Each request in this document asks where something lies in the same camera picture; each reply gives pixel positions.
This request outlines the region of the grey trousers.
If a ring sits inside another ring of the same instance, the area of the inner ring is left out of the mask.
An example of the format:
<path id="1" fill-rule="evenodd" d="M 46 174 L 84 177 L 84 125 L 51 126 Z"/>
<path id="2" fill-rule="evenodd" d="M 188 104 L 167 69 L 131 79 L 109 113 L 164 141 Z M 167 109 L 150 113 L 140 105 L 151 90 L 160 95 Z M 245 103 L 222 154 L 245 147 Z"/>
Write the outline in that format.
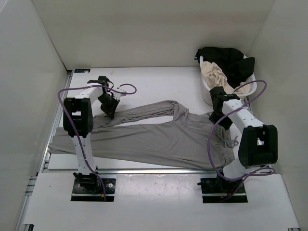
<path id="1" fill-rule="evenodd" d="M 176 101 L 161 101 L 117 112 L 113 119 L 94 118 L 90 135 L 95 157 L 154 165 L 211 170 L 207 150 L 217 168 L 234 160 L 238 141 L 209 120 Z"/>

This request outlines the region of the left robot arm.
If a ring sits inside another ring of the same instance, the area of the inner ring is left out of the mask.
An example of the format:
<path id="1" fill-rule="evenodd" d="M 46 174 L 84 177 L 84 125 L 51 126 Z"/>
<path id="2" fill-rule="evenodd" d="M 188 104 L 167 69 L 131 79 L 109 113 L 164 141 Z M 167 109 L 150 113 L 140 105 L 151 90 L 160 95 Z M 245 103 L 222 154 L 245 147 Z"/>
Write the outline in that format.
<path id="1" fill-rule="evenodd" d="M 106 76 L 88 81 L 87 87 L 75 97 L 67 97 L 61 102 L 64 110 L 63 128 L 71 138 L 78 161 L 78 172 L 74 173 L 77 183 L 89 193 L 106 195 L 105 183 L 98 174 L 90 143 L 94 126 L 92 104 L 101 103 L 101 110 L 113 119 L 120 102 L 121 93 L 112 93 L 112 82 Z"/>

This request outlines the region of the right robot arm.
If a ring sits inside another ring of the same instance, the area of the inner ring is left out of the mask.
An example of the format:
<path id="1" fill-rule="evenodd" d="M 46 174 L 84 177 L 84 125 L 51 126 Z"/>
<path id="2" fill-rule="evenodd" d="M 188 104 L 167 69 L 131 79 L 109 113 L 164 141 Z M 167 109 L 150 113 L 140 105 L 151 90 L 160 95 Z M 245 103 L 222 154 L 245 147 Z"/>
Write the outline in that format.
<path id="1" fill-rule="evenodd" d="M 236 94 L 227 94 L 223 87 L 214 87 L 209 94 L 213 105 L 209 119 L 214 123 L 210 134 L 217 126 L 228 130 L 234 124 L 242 135 L 237 158 L 221 169 L 215 166 L 211 150 L 207 150 L 210 164 L 217 174 L 214 186 L 221 192 L 230 190 L 234 193 L 250 176 L 275 174 L 271 165 L 278 160 L 277 128 L 255 118 Z"/>

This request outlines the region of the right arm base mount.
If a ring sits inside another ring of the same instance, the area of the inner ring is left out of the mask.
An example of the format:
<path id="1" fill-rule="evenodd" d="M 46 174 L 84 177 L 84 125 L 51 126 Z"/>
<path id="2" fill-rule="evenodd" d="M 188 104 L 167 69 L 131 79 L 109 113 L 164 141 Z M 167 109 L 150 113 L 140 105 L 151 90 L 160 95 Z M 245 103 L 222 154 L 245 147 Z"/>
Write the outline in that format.
<path id="1" fill-rule="evenodd" d="M 197 185 L 201 187 L 203 204 L 248 202 L 242 180 L 227 181 L 220 177 L 201 178 Z"/>

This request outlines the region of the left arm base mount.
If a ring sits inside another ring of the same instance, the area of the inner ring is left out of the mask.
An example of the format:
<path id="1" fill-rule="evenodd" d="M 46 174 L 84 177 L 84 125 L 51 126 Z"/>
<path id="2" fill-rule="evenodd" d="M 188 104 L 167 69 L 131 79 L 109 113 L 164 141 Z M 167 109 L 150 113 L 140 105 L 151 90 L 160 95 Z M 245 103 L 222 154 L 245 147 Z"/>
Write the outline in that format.
<path id="1" fill-rule="evenodd" d="M 74 184 L 71 201 L 75 202 L 113 202 L 115 198 L 116 178 L 102 178 L 93 174 L 73 173 Z"/>

